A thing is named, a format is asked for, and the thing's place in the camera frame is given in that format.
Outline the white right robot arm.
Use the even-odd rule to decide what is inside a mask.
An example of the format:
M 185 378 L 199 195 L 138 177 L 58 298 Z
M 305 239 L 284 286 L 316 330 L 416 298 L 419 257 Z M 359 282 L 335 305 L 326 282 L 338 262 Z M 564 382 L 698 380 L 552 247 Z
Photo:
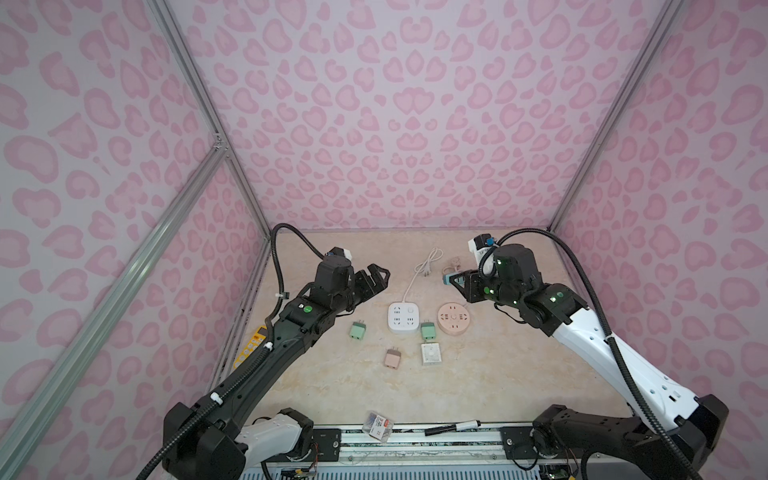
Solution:
M 570 259 L 586 298 L 545 282 L 533 251 L 512 242 L 511 233 L 469 240 L 476 268 L 448 280 L 468 303 L 488 301 L 516 323 L 576 353 L 622 396 L 632 414 L 585 414 L 553 404 L 533 421 L 530 450 L 539 458 L 579 453 L 582 473 L 591 457 L 602 454 L 634 465 L 649 479 L 699 478 L 720 439 L 728 407 L 712 394 L 698 396 L 680 385 L 620 338 L 575 253 L 555 234 L 542 234 Z

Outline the green charger plug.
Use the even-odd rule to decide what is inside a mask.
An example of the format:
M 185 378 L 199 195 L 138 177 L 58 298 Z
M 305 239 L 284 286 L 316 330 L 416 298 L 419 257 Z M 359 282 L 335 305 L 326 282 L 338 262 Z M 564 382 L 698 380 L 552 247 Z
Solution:
M 350 326 L 349 336 L 354 340 L 362 340 L 366 333 L 366 325 L 361 322 L 353 322 Z
M 422 323 L 420 333 L 425 343 L 434 342 L 437 338 L 437 328 L 433 322 Z

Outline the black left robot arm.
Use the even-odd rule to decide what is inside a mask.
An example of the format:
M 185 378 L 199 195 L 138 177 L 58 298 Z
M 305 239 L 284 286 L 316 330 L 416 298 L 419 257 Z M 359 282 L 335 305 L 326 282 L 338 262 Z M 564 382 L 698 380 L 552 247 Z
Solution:
M 192 406 L 176 404 L 165 416 L 163 444 L 138 476 L 147 479 L 162 467 L 176 479 L 238 479 L 253 464 L 276 455 L 297 456 L 308 450 L 311 421 L 295 412 L 285 414 L 297 433 L 292 444 L 279 447 L 241 433 L 252 411 L 280 376 L 334 326 L 338 316 L 388 288 L 391 273 L 377 264 L 357 270 L 350 253 L 335 247 L 323 253 L 313 281 L 296 295 L 278 282 L 278 300 L 266 317 L 266 338 L 224 380 Z

